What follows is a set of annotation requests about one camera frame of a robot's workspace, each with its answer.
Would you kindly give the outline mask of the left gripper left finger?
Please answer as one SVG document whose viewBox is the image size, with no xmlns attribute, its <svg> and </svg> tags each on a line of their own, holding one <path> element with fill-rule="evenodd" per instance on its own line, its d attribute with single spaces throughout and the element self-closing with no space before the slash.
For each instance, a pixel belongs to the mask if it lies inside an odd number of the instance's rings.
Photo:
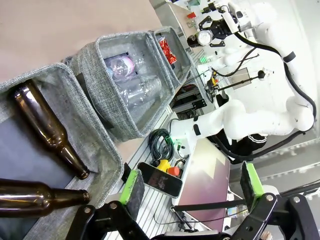
<svg viewBox="0 0 320 240">
<path fill-rule="evenodd" d="M 131 170 L 123 191 L 115 200 L 100 208 L 84 205 L 78 208 L 67 240 L 103 240 L 107 233 L 118 231 L 124 240 L 148 240 L 136 222 L 145 193 L 140 170 Z"/>
</svg>

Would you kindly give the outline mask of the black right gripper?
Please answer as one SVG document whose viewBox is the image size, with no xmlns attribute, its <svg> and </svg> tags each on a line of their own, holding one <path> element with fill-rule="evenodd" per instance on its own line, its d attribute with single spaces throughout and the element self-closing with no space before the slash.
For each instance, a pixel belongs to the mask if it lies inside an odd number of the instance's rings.
<svg viewBox="0 0 320 240">
<path fill-rule="evenodd" d="M 213 20 L 210 16 L 206 16 L 198 24 L 198 27 L 199 29 L 211 29 L 213 34 L 209 44 L 211 48 L 225 47 L 226 37 L 234 34 L 223 18 L 219 20 Z"/>
</svg>

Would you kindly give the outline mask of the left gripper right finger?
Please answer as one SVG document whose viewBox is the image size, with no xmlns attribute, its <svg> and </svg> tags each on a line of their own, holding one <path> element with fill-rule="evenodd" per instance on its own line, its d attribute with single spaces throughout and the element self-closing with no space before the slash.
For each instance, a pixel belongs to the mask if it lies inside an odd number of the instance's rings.
<svg viewBox="0 0 320 240">
<path fill-rule="evenodd" d="M 240 185 L 248 215 L 229 240 L 259 240 L 267 226 L 278 226 L 285 240 L 318 240 L 317 225 L 304 195 L 266 192 L 252 163 L 241 166 Z"/>
</svg>

